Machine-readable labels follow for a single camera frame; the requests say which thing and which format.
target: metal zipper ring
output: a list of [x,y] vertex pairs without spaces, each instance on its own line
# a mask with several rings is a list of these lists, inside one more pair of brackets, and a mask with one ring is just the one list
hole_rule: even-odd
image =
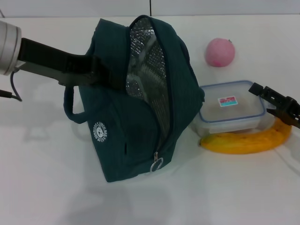
[[163,164],[163,162],[164,162],[164,159],[163,159],[163,158],[159,158],[159,159],[156,160],[154,163],[152,163],[152,166],[150,167],[150,173],[151,173],[151,172],[154,172],[154,171],[152,171],[152,169],[153,169],[154,165],[155,165],[156,163],[159,162],[159,160],[160,160],[161,162],[160,162],[160,164],[158,165],[158,167],[156,168],[156,170],[159,170],[159,169],[160,169],[160,167],[162,166],[162,164]]

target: white circular logo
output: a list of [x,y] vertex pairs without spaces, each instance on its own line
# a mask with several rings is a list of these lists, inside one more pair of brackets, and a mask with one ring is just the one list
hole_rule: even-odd
[[104,142],[106,140],[107,130],[103,123],[101,122],[95,123],[93,132],[94,132],[94,137],[96,138],[97,141]]

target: container lid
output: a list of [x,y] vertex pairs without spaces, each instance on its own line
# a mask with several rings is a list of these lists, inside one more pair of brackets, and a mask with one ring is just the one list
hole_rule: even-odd
[[199,113],[201,119],[213,123],[263,116],[263,101],[248,91],[252,84],[235,81],[202,86],[205,102]]

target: pink ball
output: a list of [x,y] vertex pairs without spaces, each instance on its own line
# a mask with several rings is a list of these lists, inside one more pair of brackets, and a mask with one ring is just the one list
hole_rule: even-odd
[[213,67],[226,67],[233,61],[234,55],[235,49],[231,41],[215,38],[206,48],[205,60]]

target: white wall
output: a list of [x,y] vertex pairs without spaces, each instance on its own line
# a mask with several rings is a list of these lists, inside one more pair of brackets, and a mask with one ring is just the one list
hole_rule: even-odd
[[150,14],[149,0],[1,0],[5,17],[99,17]]
[[299,14],[300,0],[151,0],[152,15]]

